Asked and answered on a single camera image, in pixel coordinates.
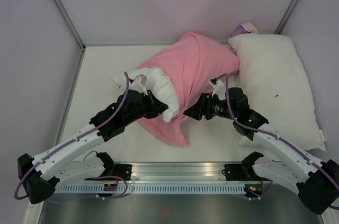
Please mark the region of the pink pillowcase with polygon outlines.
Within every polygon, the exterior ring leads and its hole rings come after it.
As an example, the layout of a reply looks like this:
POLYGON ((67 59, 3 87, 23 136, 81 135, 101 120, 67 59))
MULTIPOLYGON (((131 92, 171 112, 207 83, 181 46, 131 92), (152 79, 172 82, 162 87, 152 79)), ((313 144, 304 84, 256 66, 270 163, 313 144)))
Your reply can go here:
POLYGON ((222 74, 239 70, 239 59, 228 48, 203 35, 188 32, 179 41, 144 61, 139 68, 158 67, 170 77, 179 99, 181 118, 165 124, 161 117, 140 119, 139 123, 151 134, 171 146, 189 144, 182 132, 183 112, 192 101, 210 87, 209 81, 222 74))

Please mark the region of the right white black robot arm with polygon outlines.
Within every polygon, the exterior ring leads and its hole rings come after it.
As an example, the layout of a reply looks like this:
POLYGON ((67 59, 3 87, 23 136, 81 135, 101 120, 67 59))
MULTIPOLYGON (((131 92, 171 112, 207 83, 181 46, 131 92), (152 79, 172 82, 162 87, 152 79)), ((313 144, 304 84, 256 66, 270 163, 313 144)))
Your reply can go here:
POLYGON ((242 175, 249 180, 259 176, 295 193, 311 212, 321 215, 338 199, 338 164, 307 153, 279 136, 269 121, 249 107, 240 88, 225 92, 225 100, 213 93, 202 93, 184 115, 200 121, 221 117, 233 121, 238 133, 272 152, 281 163, 253 152, 242 161, 242 175))

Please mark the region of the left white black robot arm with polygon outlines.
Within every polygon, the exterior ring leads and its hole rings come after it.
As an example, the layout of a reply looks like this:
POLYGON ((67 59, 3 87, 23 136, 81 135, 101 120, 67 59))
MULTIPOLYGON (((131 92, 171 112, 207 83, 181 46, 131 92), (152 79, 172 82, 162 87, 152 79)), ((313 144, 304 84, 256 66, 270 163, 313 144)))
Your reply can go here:
POLYGON ((17 159, 19 184, 14 192, 17 200, 29 199, 37 204, 51 197, 56 189, 85 179, 101 177, 110 180, 115 175, 114 161, 108 154, 73 162, 75 158, 123 133, 131 123, 153 119, 168 109, 150 90, 144 93, 126 90, 115 103, 92 117, 77 134, 45 152, 17 159))

